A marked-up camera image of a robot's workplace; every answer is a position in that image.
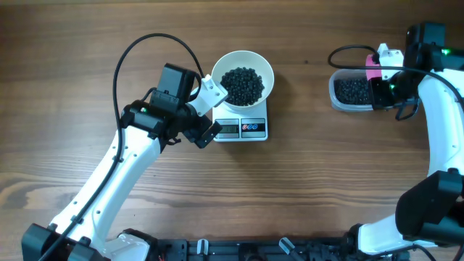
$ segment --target white kitchen scale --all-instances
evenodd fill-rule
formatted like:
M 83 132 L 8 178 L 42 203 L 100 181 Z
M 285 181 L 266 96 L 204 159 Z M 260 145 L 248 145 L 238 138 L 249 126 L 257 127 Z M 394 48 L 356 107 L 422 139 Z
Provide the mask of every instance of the white kitchen scale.
M 268 139 L 268 108 L 266 101 L 246 110 L 236 111 L 222 103 L 212 108 L 212 120 L 222 125 L 216 142 L 265 141 Z

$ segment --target plastic bin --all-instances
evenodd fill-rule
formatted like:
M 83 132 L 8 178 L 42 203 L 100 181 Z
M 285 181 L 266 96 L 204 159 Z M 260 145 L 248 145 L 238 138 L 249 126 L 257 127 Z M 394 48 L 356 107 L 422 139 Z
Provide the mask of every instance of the plastic bin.
M 351 105 L 341 103 L 335 95 L 335 85 L 334 81 L 338 79 L 353 79 L 365 77 L 365 70 L 348 70 L 341 69 L 337 70 L 331 76 L 331 79 L 328 82 L 328 93 L 331 96 L 332 107 L 339 111 L 344 112 L 367 112 L 373 110 L 372 104 L 367 105 Z

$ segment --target wood grain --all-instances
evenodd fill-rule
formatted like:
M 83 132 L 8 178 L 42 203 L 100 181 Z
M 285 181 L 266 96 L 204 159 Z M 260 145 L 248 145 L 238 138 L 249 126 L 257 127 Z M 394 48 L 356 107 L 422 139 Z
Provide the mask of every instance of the wood grain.
M 166 239 L 338 236 L 390 215 L 426 177 L 424 111 L 397 123 L 395 112 L 333 110 L 326 57 L 346 44 L 401 49 L 406 28 L 423 20 L 446 23 L 447 43 L 462 46 L 463 7 L 413 0 L 0 7 L 0 260 L 20 260 L 25 229 L 47 225 L 97 166 L 115 132 L 117 60 L 153 32 L 183 39 L 207 73 L 230 51 L 263 55 L 275 72 L 270 138 L 167 148 L 124 203 L 111 238 L 125 228 Z M 360 64 L 364 56 L 337 59 Z M 137 46 L 120 72 L 120 108 L 157 85 L 166 62 L 195 69 L 169 40 Z M 455 251 L 434 254 L 450 260 Z

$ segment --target white bowl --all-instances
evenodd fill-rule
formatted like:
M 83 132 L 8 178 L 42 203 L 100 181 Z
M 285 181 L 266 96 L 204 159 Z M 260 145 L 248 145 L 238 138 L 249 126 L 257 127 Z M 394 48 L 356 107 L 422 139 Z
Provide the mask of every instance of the white bowl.
M 248 106 L 236 106 L 228 102 L 223 102 L 224 105 L 234 110 L 246 110 L 256 107 L 262 101 L 265 101 L 269 96 L 270 92 L 274 87 L 274 72 L 269 62 L 264 59 L 261 55 L 253 51 L 232 51 L 224 55 L 219 61 L 216 62 L 212 69 L 211 77 L 217 82 L 221 82 L 225 73 L 230 70 L 236 69 L 237 67 L 252 68 L 256 71 L 256 74 L 261 76 L 264 90 L 262 90 L 261 98 L 259 98 L 254 104 Z

